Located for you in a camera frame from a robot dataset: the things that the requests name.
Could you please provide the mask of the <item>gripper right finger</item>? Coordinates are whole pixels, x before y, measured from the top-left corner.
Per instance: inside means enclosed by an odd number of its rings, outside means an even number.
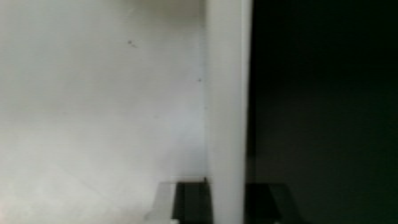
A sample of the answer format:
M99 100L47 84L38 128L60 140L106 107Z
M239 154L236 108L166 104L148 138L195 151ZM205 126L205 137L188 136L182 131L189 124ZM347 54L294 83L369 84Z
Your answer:
M244 224L303 224L292 194L284 184L244 185Z

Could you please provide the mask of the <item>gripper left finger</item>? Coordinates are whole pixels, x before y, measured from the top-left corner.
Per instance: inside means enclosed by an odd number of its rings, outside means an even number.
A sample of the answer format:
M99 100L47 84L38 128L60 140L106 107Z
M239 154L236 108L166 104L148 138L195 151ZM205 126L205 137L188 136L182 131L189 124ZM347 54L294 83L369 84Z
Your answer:
M212 224L207 180L175 184L172 219L179 224Z

